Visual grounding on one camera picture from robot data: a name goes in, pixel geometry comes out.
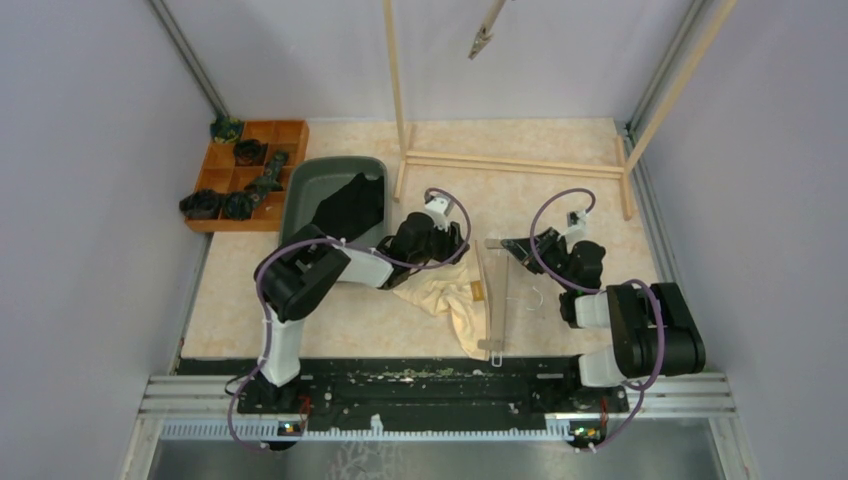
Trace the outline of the beige clip hanger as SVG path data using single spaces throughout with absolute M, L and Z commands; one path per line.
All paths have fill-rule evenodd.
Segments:
M 478 347 L 488 353 L 490 365 L 500 368 L 506 347 L 508 319 L 508 281 L 510 256 L 501 239 L 486 238 L 483 246 L 480 273 L 487 302 L 487 337 L 478 341 Z

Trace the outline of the beige cotton underwear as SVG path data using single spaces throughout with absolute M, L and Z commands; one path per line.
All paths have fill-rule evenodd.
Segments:
M 487 361 L 490 308 L 480 254 L 472 246 L 456 264 L 425 270 L 392 290 L 399 298 L 432 316 L 448 315 L 465 354 Z

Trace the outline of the black garment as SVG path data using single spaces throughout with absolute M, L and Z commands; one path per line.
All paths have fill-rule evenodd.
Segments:
M 384 178 L 359 173 L 318 204 L 311 224 L 330 237 L 355 240 L 384 218 Z

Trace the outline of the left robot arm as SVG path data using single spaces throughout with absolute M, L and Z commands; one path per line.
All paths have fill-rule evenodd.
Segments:
M 293 380 L 301 366 L 304 324 L 338 283 L 393 290 L 413 274 L 457 263 L 469 248 L 460 225 L 414 212 L 374 246 L 349 244 L 308 224 L 264 259 L 254 272 L 263 311 L 263 349 L 257 360 L 260 399 L 277 414 L 300 399 Z

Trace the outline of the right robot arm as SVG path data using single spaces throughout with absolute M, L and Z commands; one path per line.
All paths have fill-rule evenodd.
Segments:
M 499 244 L 528 271 L 553 271 L 567 281 L 559 302 L 561 317 L 570 327 L 611 333 L 609 347 L 574 362 L 577 375 L 563 385 L 564 401 L 572 410 L 590 411 L 601 400 L 602 387 L 650 378 L 657 361 L 661 376 L 703 371 L 705 345 L 677 284 L 603 287 L 606 249 L 589 240 L 569 245 L 553 228 Z

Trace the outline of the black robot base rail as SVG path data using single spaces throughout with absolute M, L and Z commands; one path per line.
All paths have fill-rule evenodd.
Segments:
M 549 414 L 626 413 L 621 387 L 588 387 L 574 357 L 303 359 L 282 387 L 250 381 L 240 414 L 295 414 L 311 432 L 380 420 L 389 432 L 540 430 Z

